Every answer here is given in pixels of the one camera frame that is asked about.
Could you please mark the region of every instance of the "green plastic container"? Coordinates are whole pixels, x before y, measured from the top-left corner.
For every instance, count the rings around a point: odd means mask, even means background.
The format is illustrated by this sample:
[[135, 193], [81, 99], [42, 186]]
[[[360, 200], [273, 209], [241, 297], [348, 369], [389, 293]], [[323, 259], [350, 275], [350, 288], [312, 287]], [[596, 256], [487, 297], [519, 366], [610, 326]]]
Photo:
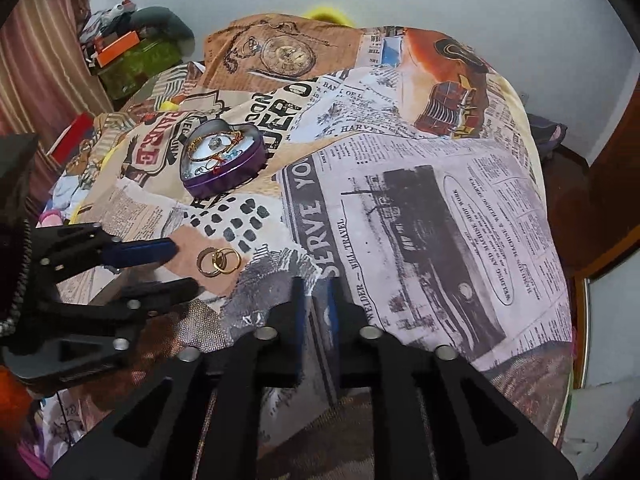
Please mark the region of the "green plastic container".
[[150, 77], [180, 63], [181, 58], [175, 43], [145, 39], [100, 69], [98, 77], [112, 100], [122, 99], [137, 92]]

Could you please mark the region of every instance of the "screw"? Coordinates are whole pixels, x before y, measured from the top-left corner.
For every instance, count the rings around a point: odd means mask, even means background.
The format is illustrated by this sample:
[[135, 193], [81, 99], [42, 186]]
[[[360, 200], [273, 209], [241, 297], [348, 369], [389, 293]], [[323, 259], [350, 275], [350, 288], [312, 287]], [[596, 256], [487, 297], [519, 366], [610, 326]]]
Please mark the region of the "screw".
[[129, 341], [127, 341], [123, 337], [119, 337], [113, 340], [113, 347], [116, 350], [126, 350], [127, 348], [129, 348]]
[[186, 363], [191, 363], [195, 361], [198, 357], [200, 357], [200, 350], [198, 350], [193, 346], [187, 346], [187, 348], [183, 348], [182, 350], [180, 350], [180, 353], [178, 354], [178, 359]]
[[441, 345], [436, 348], [436, 356], [443, 361], [453, 361], [458, 357], [458, 352], [453, 346]]
[[360, 329], [360, 337], [363, 339], [378, 339], [382, 336], [382, 330], [377, 326], [367, 325]]
[[254, 332], [254, 337], [260, 341], [269, 341], [278, 335], [278, 331], [273, 326], [261, 326]]

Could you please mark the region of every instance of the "wooden door frame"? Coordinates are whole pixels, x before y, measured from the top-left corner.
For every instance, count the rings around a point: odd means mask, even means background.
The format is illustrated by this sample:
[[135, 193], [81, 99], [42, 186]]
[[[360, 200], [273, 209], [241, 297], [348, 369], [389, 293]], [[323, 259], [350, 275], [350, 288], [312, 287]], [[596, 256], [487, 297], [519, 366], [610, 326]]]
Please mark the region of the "wooden door frame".
[[574, 360], [574, 389], [583, 388], [586, 378], [588, 354], [590, 350], [590, 306], [589, 284], [614, 269], [640, 248], [640, 225], [632, 229], [609, 251], [598, 257], [592, 264], [573, 275], [577, 338], [577, 356]]

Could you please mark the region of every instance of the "bolt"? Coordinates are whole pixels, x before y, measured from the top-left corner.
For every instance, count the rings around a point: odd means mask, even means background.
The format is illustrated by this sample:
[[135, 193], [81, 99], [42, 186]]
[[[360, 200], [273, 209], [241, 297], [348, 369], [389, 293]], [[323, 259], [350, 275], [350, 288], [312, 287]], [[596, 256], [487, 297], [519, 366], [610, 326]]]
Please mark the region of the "bolt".
[[273, 326], [261, 326], [254, 332], [254, 337], [260, 341], [269, 341], [278, 335], [278, 331]]
[[360, 337], [363, 339], [378, 339], [382, 336], [382, 330], [377, 326], [367, 325], [360, 329]]
[[193, 346], [183, 348], [178, 354], [178, 359], [186, 363], [194, 362], [198, 357], [200, 357], [200, 350]]
[[443, 361], [453, 361], [458, 357], [458, 352], [453, 346], [441, 345], [436, 348], [436, 356]]
[[116, 350], [126, 350], [127, 348], [129, 348], [129, 341], [127, 341], [123, 337], [119, 337], [113, 340], [113, 347]]

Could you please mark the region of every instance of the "curtain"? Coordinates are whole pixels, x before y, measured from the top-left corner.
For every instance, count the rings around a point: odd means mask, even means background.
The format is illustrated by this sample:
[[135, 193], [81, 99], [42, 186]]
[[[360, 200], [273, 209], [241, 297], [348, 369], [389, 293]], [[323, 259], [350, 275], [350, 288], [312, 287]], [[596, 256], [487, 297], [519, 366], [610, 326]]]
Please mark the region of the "curtain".
[[20, 0], [0, 29], [0, 135], [35, 132], [27, 200], [38, 215], [62, 168], [46, 151], [80, 113], [113, 110], [78, 43], [89, 0]]

